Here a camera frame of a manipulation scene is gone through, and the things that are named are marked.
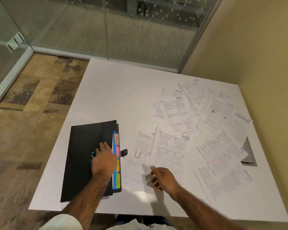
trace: white table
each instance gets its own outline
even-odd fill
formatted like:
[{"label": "white table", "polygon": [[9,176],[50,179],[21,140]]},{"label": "white table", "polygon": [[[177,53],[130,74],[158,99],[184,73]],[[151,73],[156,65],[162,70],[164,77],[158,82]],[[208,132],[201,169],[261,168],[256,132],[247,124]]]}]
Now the white table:
[{"label": "white table", "polygon": [[[191,82],[193,79],[181,74],[92,58],[29,209],[60,211],[67,205],[60,203],[60,198],[71,126],[117,120],[121,149],[127,148],[136,125],[158,124],[152,116],[152,106],[160,97],[160,87]],[[238,85],[203,80],[209,87],[231,93],[240,104],[239,110],[248,114]],[[215,208],[231,219],[288,222],[287,212],[253,124],[248,139],[258,165],[247,166],[254,182]],[[101,200],[97,213],[187,216],[166,193],[164,197],[156,198],[144,192],[129,192],[124,189],[124,177],[122,182],[122,192]],[[207,202],[197,180],[190,182],[186,188]]]}]

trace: hand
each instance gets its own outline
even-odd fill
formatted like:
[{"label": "hand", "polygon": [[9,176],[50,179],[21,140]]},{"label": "hand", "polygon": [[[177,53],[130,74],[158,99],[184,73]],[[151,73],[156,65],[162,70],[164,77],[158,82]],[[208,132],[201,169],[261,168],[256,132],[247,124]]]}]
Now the hand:
[{"label": "hand", "polygon": [[92,160],[92,173],[101,172],[110,179],[117,165],[117,155],[113,154],[107,142],[99,146],[100,150],[96,148],[96,157]]},{"label": "hand", "polygon": [[154,166],[151,167],[150,174],[155,175],[151,180],[151,183],[155,183],[153,188],[157,191],[165,191],[175,200],[177,193],[179,192],[180,185],[176,181],[174,175],[169,169]]}]

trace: white sleeve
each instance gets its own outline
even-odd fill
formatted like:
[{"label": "white sleeve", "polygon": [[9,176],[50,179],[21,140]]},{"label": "white sleeve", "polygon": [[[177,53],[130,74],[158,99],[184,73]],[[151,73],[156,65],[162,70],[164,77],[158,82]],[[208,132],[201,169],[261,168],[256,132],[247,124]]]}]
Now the white sleeve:
[{"label": "white sleeve", "polygon": [[83,228],[75,217],[60,214],[54,216],[40,230],[83,230]]}]

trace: yellow tab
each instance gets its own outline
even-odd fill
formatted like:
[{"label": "yellow tab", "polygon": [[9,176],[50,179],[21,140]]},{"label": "yellow tab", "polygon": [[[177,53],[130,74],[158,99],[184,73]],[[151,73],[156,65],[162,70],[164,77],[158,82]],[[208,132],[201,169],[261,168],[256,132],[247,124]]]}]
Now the yellow tab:
[{"label": "yellow tab", "polygon": [[116,188],[121,188],[121,176],[116,174]]},{"label": "yellow tab", "polygon": [[116,172],[119,172],[119,159],[117,159]]},{"label": "yellow tab", "polygon": [[114,142],[115,142],[115,146],[119,145],[119,135],[117,133],[114,134]]}]

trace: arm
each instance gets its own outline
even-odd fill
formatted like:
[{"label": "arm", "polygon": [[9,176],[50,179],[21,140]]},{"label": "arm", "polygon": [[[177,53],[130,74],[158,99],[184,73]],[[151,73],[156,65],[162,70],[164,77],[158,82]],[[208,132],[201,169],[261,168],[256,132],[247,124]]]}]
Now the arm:
[{"label": "arm", "polygon": [[75,217],[83,230],[89,228],[116,165],[117,156],[107,143],[100,143],[100,150],[96,149],[96,157],[92,160],[92,180],[63,209],[62,213]]},{"label": "arm", "polygon": [[201,229],[243,230],[243,228],[236,225],[233,221],[222,216],[182,188],[168,169],[151,167],[151,170],[151,174],[155,175],[151,182],[156,182],[153,188],[158,191],[165,190],[165,192],[184,209],[189,218]]}]

